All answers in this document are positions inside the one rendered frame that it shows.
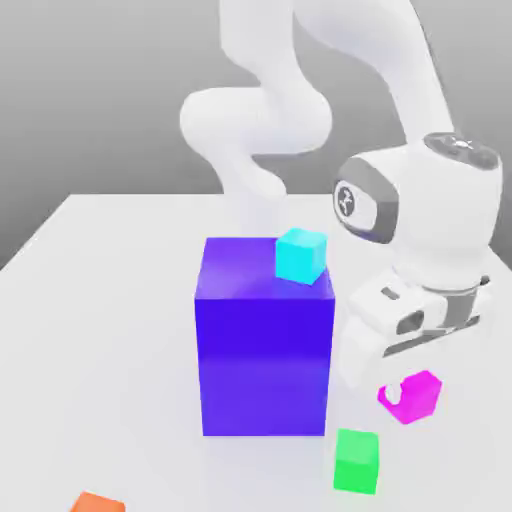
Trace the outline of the small orange cube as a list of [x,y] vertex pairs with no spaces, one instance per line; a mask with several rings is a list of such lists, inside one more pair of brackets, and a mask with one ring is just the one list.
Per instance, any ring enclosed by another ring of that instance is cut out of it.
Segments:
[[90,492],[81,492],[70,512],[126,512],[123,502]]

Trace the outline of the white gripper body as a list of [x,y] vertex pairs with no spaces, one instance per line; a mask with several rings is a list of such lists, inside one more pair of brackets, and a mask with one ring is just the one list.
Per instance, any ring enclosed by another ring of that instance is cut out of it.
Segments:
[[433,372],[452,355],[468,354],[482,333],[483,322],[476,320],[441,336],[422,335],[391,345],[351,316],[340,337],[338,372],[350,387],[383,387],[424,370]]

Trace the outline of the small green cube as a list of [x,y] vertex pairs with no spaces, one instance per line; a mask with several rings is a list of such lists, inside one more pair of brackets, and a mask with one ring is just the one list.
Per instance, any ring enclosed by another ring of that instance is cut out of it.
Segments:
[[379,467],[376,433],[344,428],[337,431],[333,476],[336,490],[375,495]]

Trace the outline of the small cyan cube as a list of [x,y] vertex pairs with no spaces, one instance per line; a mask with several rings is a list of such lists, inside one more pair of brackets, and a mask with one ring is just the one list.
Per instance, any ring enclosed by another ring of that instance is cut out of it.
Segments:
[[326,269],[327,240],[321,232],[290,229],[275,244],[275,275],[313,285]]

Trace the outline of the large purple box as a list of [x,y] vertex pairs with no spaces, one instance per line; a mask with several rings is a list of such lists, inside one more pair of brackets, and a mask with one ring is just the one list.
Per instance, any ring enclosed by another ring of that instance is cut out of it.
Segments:
[[335,293],[275,275],[273,238],[207,238],[194,296],[202,432],[325,432]]

